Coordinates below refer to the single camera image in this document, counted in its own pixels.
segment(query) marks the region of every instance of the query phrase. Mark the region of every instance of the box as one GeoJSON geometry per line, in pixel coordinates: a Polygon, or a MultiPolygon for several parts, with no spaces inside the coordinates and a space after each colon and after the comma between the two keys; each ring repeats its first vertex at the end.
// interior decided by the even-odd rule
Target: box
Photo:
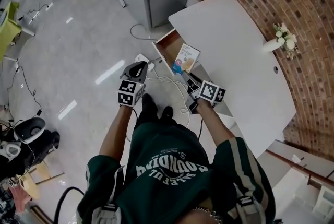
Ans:
{"type": "Polygon", "coordinates": [[[190,73],[199,58],[199,54],[199,50],[183,43],[172,66],[172,71],[178,74],[182,74],[183,71],[190,73]]]}

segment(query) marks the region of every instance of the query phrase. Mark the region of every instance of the black shoe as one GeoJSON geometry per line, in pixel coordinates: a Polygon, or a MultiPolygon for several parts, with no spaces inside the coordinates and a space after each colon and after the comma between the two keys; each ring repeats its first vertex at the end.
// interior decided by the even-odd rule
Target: black shoe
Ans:
{"type": "Polygon", "coordinates": [[[156,103],[153,101],[152,97],[150,94],[145,93],[142,97],[141,97],[141,105],[142,105],[142,110],[144,111],[152,111],[153,113],[157,113],[158,112],[158,108],[156,106],[156,103]]]}
{"type": "Polygon", "coordinates": [[[165,109],[163,109],[161,118],[172,119],[173,118],[173,108],[170,106],[167,106],[165,109]]]}

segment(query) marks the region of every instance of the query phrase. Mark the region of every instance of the white table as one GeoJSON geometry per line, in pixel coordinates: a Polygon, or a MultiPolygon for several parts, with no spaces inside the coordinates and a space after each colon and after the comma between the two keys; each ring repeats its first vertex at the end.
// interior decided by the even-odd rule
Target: white table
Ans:
{"type": "Polygon", "coordinates": [[[217,85],[255,157],[296,113],[288,84],[265,38],[237,0],[205,0],[169,17],[217,85]]]}

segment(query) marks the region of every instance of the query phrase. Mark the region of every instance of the floor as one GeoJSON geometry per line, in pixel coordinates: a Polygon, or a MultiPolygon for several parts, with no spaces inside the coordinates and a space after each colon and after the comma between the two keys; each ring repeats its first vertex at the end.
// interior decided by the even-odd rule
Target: floor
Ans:
{"type": "MultiPolygon", "coordinates": [[[[1,0],[0,7],[4,7],[8,1],[1,0]]],[[[118,0],[19,1],[20,10],[24,12],[53,2],[48,11],[42,9],[41,14],[29,25],[30,29],[36,31],[35,37],[22,35],[18,44],[7,52],[7,55],[19,58],[30,89],[37,91],[35,97],[42,105],[41,117],[46,120],[47,128],[57,130],[61,135],[59,149],[52,158],[48,158],[47,163],[53,175],[62,171],[65,175],[54,182],[41,185],[41,198],[33,201],[53,219],[56,203],[65,188],[86,188],[86,164],[98,154],[118,110],[116,90],[122,70],[133,63],[139,53],[151,60],[158,55],[150,41],[131,37],[129,30],[136,21],[118,0]],[[96,79],[115,66],[119,66],[119,69],[97,85],[96,79]],[[64,109],[68,106],[72,109],[66,113],[64,109]]],[[[166,25],[154,29],[152,33],[146,33],[141,26],[137,26],[134,34],[157,39],[171,28],[166,25]]],[[[4,61],[3,69],[0,102],[7,103],[6,88],[11,84],[15,68],[12,62],[4,61]]],[[[159,76],[169,74],[159,62],[156,71],[159,76]]],[[[148,76],[155,77],[154,73],[148,73],[148,76]]],[[[171,105],[174,108],[174,118],[187,125],[188,115],[181,113],[185,106],[176,86],[148,80],[146,84],[146,91],[155,99],[159,112],[164,106],[171,105]]],[[[15,120],[26,120],[39,109],[27,90],[22,71],[15,77],[9,100],[15,120]]],[[[140,113],[141,105],[136,105],[135,109],[140,113]]],[[[227,125],[232,125],[228,119],[224,121],[227,125]]],[[[135,122],[133,114],[128,128],[129,138],[135,122]]],[[[199,116],[191,116],[189,128],[196,134],[199,133],[199,116]]],[[[212,160],[215,147],[205,126],[200,141],[212,160]]],[[[129,145],[126,141],[122,164],[127,162],[129,145]]],[[[80,194],[76,192],[68,195],[62,207],[60,223],[76,222],[75,209],[80,198],[80,194]]]]}

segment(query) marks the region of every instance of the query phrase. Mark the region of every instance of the green t-shirt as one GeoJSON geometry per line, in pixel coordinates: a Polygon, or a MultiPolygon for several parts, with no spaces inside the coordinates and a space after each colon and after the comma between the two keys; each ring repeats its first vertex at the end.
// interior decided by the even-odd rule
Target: green t-shirt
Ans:
{"type": "Polygon", "coordinates": [[[125,180],[120,167],[107,156],[89,161],[89,186],[78,206],[78,223],[91,223],[93,211],[111,196],[126,224],[175,223],[208,197],[224,223],[240,223],[234,184],[262,205],[266,223],[275,217],[268,179],[241,138],[221,143],[210,164],[190,130],[144,123],[133,133],[125,180]]]}

